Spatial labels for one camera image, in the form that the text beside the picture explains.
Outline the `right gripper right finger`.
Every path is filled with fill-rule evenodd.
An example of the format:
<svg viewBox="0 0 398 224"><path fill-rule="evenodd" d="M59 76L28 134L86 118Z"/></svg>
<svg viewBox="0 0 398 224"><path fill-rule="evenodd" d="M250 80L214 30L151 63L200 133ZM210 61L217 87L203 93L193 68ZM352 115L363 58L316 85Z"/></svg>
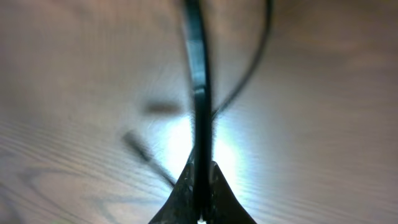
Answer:
<svg viewBox="0 0 398 224"><path fill-rule="evenodd" d="M235 197L219 165L210 162L203 202L205 223L256 224L250 214Z"/></svg>

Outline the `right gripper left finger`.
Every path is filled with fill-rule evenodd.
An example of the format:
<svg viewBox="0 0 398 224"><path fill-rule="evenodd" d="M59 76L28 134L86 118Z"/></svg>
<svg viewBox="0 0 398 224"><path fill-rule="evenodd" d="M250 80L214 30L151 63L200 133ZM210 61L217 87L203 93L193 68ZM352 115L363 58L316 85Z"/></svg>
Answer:
<svg viewBox="0 0 398 224"><path fill-rule="evenodd" d="M185 165L170 196L149 224L197 224L193 203L193 164Z"/></svg>

